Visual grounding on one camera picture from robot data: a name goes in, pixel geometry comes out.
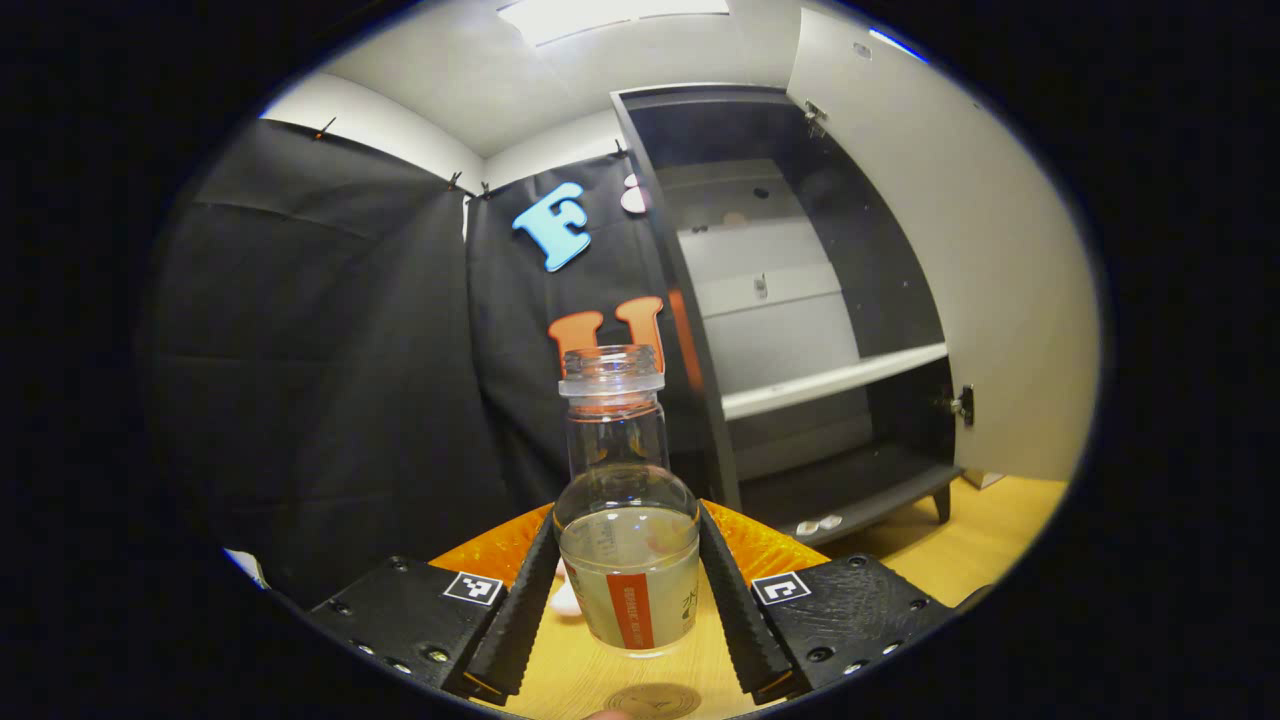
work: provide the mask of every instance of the glass bottle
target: glass bottle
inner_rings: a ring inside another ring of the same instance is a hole
[[[564,569],[600,642],[659,655],[694,626],[700,505],[671,473],[650,346],[564,354],[572,480],[553,507]]]

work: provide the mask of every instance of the black black curtain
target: black black curtain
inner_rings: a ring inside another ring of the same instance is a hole
[[[515,515],[471,363],[462,195],[255,120],[177,208],[142,338],[170,477],[302,606]]]
[[[547,328],[571,313],[595,310],[604,315],[598,342],[627,343],[630,331],[614,318],[614,307],[649,295],[668,302],[650,224],[621,205],[631,173],[627,158],[605,155],[538,173],[471,202],[467,272],[476,374],[503,477],[522,507],[554,501],[568,482],[567,405],[558,395],[559,357]],[[563,182],[585,188],[577,202],[586,211],[591,245],[548,273],[541,250],[511,223]],[[667,363],[667,387],[658,397],[667,414],[672,470],[707,497],[699,455],[703,410],[690,389],[668,307],[658,315],[658,327]]]

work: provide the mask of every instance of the cabinet leg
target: cabinet leg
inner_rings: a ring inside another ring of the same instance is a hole
[[[938,492],[933,493],[933,505],[938,509],[938,524],[951,519],[951,483],[947,483]]]

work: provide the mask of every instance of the bottle label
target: bottle label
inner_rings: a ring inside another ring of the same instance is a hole
[[[600,573],[564,560],[591,634],[614,647],[652,650],[678,641],[698,611],[698,543],[645,573]]]

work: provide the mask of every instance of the white wall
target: white wall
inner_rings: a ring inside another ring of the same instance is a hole
[[[1097,401],[1101,319],[1053,183],[965,88],[851,19],[801,12],[787,94],[828,114],[822,124],[920,260],[952,379],[974,386],[977,421],[956,425],[956,464],[1070,478]]]
[[[598,158],[625,149],[622,128],[613,110],[603,110],[554,127],[517,142],[485,160],[485,182],[499,188],[512,181],[525,178],[559,165]]]
[[[462,170],[458,186],[480,192],[484,160],[417,113],[362,85],[312,73],[287,90],[262,118],[323,128],[412,163],[442,178]]]

